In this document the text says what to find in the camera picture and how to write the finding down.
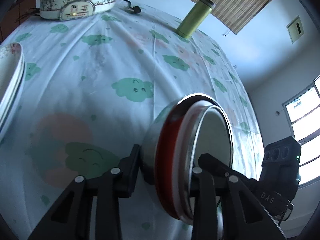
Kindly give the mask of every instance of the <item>electrical box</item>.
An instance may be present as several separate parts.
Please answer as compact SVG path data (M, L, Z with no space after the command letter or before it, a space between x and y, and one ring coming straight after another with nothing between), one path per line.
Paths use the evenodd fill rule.
M300 20L300 17L297 16L288 26L287 26L291 42L294 43L299 39L303 34L303 27Z

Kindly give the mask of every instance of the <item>window frame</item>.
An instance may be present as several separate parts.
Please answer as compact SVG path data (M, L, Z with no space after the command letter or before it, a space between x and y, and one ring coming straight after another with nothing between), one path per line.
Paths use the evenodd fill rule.
M318 106L316 106L314 109L312 109L310 112L306 113L304 116L298 118L297 120L295 121L291 121L290 119L290 116L289 116L289 113L288 113L288 110L287 110L287 105L289 105L290 103L292 103L293 101L295 101L296 99L298 99L299 97L301 97L303 94L305 94L307 91L309 91L310 89L312 88L315 88L316 89L316 92L318 94L318 97L320 98L320 92L315 84L316 81L318 81L320 79L320 76L318 76L309 86L307 86L305 89L303 89L301 92L299 92L298 94L296 94L294 97L290 98L288 101L284 102L282 104L282 107L284 108L284 112L285 112L285 115L287 117L287 121L288 121L288 124L289 124L289 127L290 127L290 131L291 131L291 135L294 137L294 131L293 131L293 128L292 128L292 125L294 123L296 123L297 121L301 120L302 118L306 117L307 115L311 114L313 111L315 111L316 109L318 109L320 107L320 104ZM310 141L312 141L314 138L316 138L317 136L320 136L320 128L318 130L316 130L315 132L311 133L310 135L306 136L305 138L302 138L301 140L298 141L298 143L300 143L300 145L304 145ZM308 163L311 163L312 161L316 160L320 158L320 154L319 156L313 158L312 160L304 163L304 164L301 164L299 165L299 168L308 164ZM305 186L308 186L316 181L318 181L320 179L320 176L306 182L306 183L303 183L301 185L299 185L299 188L300 187L305 187Z

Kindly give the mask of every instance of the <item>stacked plate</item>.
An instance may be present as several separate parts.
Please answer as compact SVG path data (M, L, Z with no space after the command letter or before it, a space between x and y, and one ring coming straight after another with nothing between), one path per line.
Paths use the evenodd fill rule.
M0 141L18 107L25 71L26 62L19 43L0 47Z

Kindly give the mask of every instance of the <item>metal bowl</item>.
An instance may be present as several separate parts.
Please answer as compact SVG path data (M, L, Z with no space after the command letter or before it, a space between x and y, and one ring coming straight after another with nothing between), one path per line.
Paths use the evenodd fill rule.
M196 93L178 99L155 119L142 143L141 170L144 180L154 185L152 198L160 201L170 216L192 225L192 167L203 153L223 159L219 153L210 152L219 145L219 152L227 155L221 161L231 166L231 125L223 109L208 95Z

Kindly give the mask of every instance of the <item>thermos lid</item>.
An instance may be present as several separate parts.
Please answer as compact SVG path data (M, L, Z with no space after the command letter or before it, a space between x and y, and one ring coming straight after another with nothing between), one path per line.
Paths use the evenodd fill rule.
M214 2L211 2L210 0L199 0L199 1L203 2L207 6L211 7L212 10L216 7L216 4Z

